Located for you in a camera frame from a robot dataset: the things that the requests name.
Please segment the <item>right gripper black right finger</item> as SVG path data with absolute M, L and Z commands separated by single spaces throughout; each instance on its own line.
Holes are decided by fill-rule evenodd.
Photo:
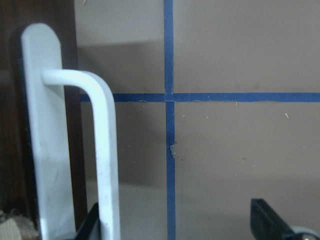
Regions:
M 295 232 L 262 198 L 250 202 L 250 230 L 256 240 L 292 240 Z

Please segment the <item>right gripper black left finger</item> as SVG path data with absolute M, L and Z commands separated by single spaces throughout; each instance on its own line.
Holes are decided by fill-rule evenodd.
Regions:
M 100 240 L 101 239 L 101 227 L 99 219 L 99 204 L 96 202 L 87 218 L 82 223 L 78 232 L 76 233 L 75 240 Z

